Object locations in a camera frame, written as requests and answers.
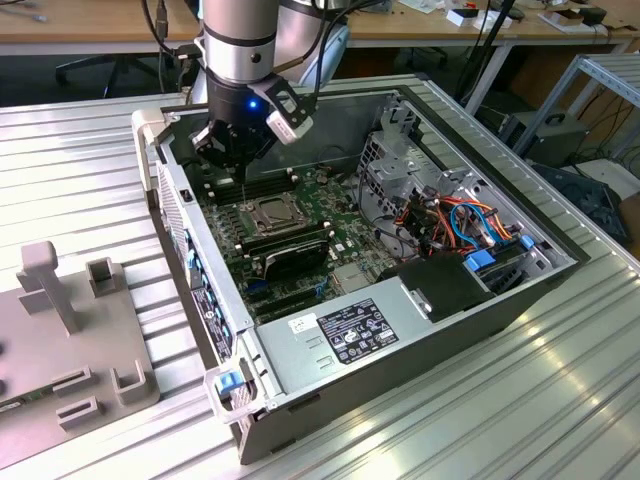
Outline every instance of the floor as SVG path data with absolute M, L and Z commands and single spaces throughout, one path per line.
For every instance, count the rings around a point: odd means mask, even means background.
M 56 66 L 81 58 L 83 57 L 4 57 L 0 61 L 0 107 L 102 98 L 112 64 L 85 67 L 69 72 L 68 85 L 60 86 L 56 83 Z M 142 61 L 154 70 L 157 69 L 156 59 L 147 58 Z M 178 74 L 176 70 L 169 72 L 174 82 Z M 167 85 L 167 88 L 171 86 L 173 91 L 176 91 L 175 83 Z M 129 73 L 120 75 L 114 89 L 115 97 L 154 93 L 160 93 L 158 80 L 133 69 L 130 69 Z
M 466 62 L 466 50 L 447 49 L 449 60 L 444 68 L 440 68 L 438 65 L 439 55 L 431 53 L 430 50 L 422 49 L 413 51 L 413 68 L 409 67 L 411 50 L 401 50 L 396 59 L 393 73 L 425 72 L 438 85 L 453 93 L 457 79 Z M 34 61 L 34 57 L 5 57 L 0 62 L 0 107 L 102 98 L 104 87 L 111 73 L 111 65 L 85 67 L 72 71 L 68 74 L 68 85 L 60 86 L 56 83 L 55 67 L 80 58 L 83 57 L 51 56 L 37 57 L 37 61 Z M 157 69 L 158 62 L 155 59 L 144 59 L 143 61 L 150 67 Z M 169 71 L 168 74 L 173 79 L 173 83 L 166 85 L 168 90 L 177 90 L 178 73 L 177 69 Z M 157 79 L 136 70 L 130 70 L 129 73 L 120 75 L 114 96 L 126 97 L 159 92 L 160 87 Z M 497 127 L 502 120 L 502 116 L 495 111 L 509 113 L 530 108 L 514 95 L 497 91 L 488 95 L 486 107 L 483 107 L 485 111 L 480 112 L 480 116 L 486 124 L 494 127 Z

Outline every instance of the metal shelf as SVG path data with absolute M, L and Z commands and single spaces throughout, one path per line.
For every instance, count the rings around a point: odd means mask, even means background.
M 533 121 L 529 123 L 527 129 L 514 145 L 513 151 L 516 154 L 522 155 L 542 122 L 545 121 L 555 104 L 580 73 L 586 73 L 593 80 L 617 93 L 635 107 L 640 107 L 640 55 L 634 53 L 578 55 L 553 87 Z M 613 158 L 616 158 L 637 134 L 638 132 L 634 129 L 616 148 Z

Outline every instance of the warning label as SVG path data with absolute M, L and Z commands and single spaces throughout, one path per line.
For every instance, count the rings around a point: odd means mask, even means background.
M 348 365 L 398 341 L 372 299 L 317 320 L 340 363 Z

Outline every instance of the circuit board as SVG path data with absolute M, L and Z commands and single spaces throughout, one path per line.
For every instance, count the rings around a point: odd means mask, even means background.
M 232 205 L 215 205 L 209 199 L 200 202 L 238 291 L 258 323 L 374 283 L 380 272 L 398 263 L 353 207 L 351 179 L 315 168 L 296 173 L 299 180 L 290 192 Z M 265 238 L 323 221 L 331 224 L 332 234 L 328 257 L 317 268 L 265 282 L 256 274 L 255 260 L 238 254 L 240 239 Z M 280 300 L 283 308 L 261 313 L 261 307 Z

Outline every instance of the ribbed metal surface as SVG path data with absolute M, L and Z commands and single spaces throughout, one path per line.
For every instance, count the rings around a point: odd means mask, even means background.
M 163 392 L 157 405 L 2 474 L 637 478 L 637 263 L 594 233 L 588 220 L 435 86 L 407 76 L 341 81 L 329 88 L 399 83 L 412 86 L 566 230 L 591 263 L 502 334 L 243 467 L 229 429 L 216 422 L 200 386 L 202 364 L 142 202 L 128 136 L 131 111 L 176 103 L 176 97 L 120 100 L 126 107 L 110 101 L 0 111 L 0 288 L 15 286 L 18 244 L 37 238 L 60 245 L 63 271 L 104 255 L 124 262 Z M 75 129 L 68 128 L 72 115 L 83 118 Z M 106 137 L 90 133 L 94 120 L 100 124 L 105 118 L 117 125 L 120 140 L 111 141 L 111 130 L 103 132 Z M 44 119 L 46 133 L 40 133 L 33 125 Z M 437 135 L 423 141 L 445 163 L 455 164 L 456 155 Z
M 640 107 L 640 55 L 589 55 L 580 60 L 578 68 Z

